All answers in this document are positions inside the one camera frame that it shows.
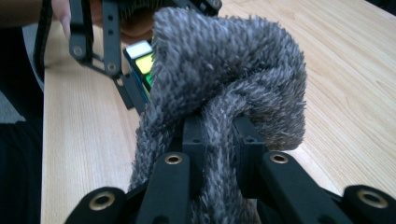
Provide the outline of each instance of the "person's leg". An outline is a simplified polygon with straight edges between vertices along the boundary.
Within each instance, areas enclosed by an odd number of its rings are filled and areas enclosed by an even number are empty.
[[[2,223],[40,223],[43,120],[0,124]]]
[[[21,27],[0,29],[0,91],[26,120],[42,118],[44,94],[29,63]]]

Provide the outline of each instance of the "light wood tabletop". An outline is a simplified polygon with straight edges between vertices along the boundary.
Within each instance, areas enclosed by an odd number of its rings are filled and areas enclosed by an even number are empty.
[[[396,17],[363,0],[225,0],[219,15],[278,21],[299,43],[306,133],[289,154],[317,183],[396,197]],[[94,189],[127,190],[139,117],[109,78],[72,59],[56,22],[46,67],[42,223],[53,224]]]

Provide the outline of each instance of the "folded cloth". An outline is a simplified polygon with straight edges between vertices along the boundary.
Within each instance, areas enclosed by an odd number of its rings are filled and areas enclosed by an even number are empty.
[[[149,179],[179,122],[203,116],[204,185],[193,223],[257,223],[254,200],[236,183],[233,119],[250,118],[269,149],[294,149],[304,135],[304,55],[278,24],[209,18],[164,8],[155,14],[153,86],[142,114],[130,189]]]

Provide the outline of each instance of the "gray floor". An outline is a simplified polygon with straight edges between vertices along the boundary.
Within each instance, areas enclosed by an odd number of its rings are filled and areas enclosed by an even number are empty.
[[[25,46],[28,52],[29,59],[32,61],[33,49],[35,45],[35,31],[36,25],[30,25],[23,28],[23,36],[25,39]],[[7,98],[0,92],[0,123],[15,123],[19,120],[24,120],[22,116],[12,107]]]

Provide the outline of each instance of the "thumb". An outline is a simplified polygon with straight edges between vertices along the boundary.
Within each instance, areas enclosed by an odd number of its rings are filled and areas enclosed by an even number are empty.
[[[70,37],[70,3],[69,0],[51,0],[53,14],[64,28],[64,35]]]

